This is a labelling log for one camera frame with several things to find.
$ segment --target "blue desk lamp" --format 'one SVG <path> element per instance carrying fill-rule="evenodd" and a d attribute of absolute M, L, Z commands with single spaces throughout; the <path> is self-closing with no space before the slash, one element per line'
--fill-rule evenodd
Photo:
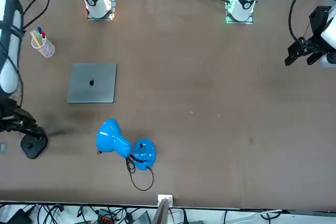
<path fill-rule="evenodd" d="M 119 124 L 115 119 L 107 119 L 100 126 L 96 145 L 99 153 L 116 151 L 120 156 L 126 158 L 127 170 L 130 173 L 132 182 L 132 173 L 135 172 L 135 167 L 139 170 L 149 169 L 152 173 L 151 167 L 153 166 L 156 157 L 153 142 L 148 138 L 142 138 L 132 147 L 132 144 L 121 135 Z M 148 189 L 143 190 L 135 184 L 134 186 L 141 191 L 146 191 L 151 188 L 150 186 Z"/>

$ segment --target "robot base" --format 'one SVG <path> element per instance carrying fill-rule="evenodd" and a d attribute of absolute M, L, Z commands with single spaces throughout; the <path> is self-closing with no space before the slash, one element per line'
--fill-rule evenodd
<path fill-rule="evenodd" d="M 105 16 L 101 17 L 101 18 L 94 18 L 90 15 L 90 12 L 87 10 L 88 12 L 88 20 L 114 20 L 114 15 L 115 15 L 115 11 L 116 11 L 116 0 L 110 0 L 111 3 L 111 10 L 108 11 L 106 13 Z"/>
<path fill-rule="evenodd" d="M 253 12 L 251 13 L 251 16 L 244 22 L 240 22 L 235 20 L 232 15 L 228 12 L 230 4 L 225 3 L 225 23 L 231 24 L 231 23 L 239 23 L 239 24 L 253 24 Z"/>
<path fill-rule="evenodd" d="M 29 159 L 36 159 L 47 147 L 48 137 L 43 128 L 39 129 L 44 133 L 40 138 L 25 135 L 21 140 L 21 149 Z"/>

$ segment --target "table surface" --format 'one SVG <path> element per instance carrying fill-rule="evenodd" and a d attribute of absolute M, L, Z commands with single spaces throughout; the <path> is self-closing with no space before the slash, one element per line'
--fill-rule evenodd
<path fill-rule="evenodd" d="M 31 29 L 46 31 L 55 55 L 43 58 L 28 35 L 20 54 L 23 107 L 50 143 L 28 160 L 22 134 L 0 135 L 1 199 L 155 205 L 172 194 L 175 206 L 334 210 L 336 72 L 303 58 L 285 67 L 291 1 L 258 0 L 254 24 L 242 25 L 226 24 L 213 0 L 117 0 L 109 22 L 87 21 L 81 0 L 51 0 Z M 298 0 L 297 36 L 323 4 Z M 114 104 L 67 103 L 76 62 L 118 64 Z M 155 143 L 149 191 L 117 153 L 97 155 L 109 117 L 132 143 Z M 151 176 L 134 180 L 147 187 Z"/>

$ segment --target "silver laptop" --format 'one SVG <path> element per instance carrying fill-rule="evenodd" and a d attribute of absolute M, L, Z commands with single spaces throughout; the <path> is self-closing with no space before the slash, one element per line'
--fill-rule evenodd
<path fill-rule="evenodd" d="M 73 64 L 68 89 L 68 103 L 114 102 L 115 63 Z"/>

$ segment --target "pen holder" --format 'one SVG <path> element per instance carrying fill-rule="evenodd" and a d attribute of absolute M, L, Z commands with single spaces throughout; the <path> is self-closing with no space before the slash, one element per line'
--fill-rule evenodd
<path fill-rule="evenodd" d="M 49 39 L 44 38 L 42 45 L 39 47 L 36 42 L 31 39 L 32 47 L 37 49 L 44 57 L 50 58 L 55 53 L 55 46 L 50 42 Z"/>

